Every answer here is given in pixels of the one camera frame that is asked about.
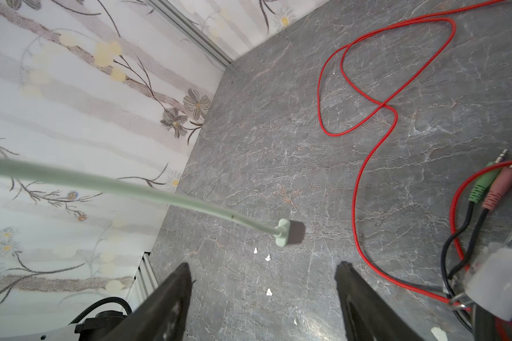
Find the black white headphones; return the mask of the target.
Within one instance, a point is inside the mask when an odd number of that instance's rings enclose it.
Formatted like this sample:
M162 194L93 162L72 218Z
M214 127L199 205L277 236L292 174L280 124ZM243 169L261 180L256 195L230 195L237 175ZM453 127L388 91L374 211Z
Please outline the black white headphones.
M492 184L482 208L490 213L512 186L512 166ZM502 244L491 243L466 273L465 295L472 301L475 340L496 340L501 322L512 321L512 231Z

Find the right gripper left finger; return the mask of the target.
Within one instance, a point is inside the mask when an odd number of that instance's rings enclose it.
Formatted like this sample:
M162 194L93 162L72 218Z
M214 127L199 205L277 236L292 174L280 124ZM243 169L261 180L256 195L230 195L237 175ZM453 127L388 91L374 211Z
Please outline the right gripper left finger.
M189 265L180 264L143 304L104 339L183 340L193 281Z

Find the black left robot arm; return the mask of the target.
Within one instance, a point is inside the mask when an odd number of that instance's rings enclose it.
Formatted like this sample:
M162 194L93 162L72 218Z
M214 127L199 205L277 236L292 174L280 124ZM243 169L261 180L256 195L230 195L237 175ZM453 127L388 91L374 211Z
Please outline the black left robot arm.
M119 305L125 312L102 311L97 313L94 318L88 318L95 309L109 303ZM71 321L71 325L75 325L74 333L79 335L79 341L102 340L131 314L132 308L125 299L107 297L87 307Z

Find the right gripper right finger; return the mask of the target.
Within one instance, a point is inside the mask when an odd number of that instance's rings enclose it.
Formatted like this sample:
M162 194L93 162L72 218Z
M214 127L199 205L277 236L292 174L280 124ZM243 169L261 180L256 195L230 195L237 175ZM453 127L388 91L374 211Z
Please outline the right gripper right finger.
M421 340L347 261L335 272L348 340Z

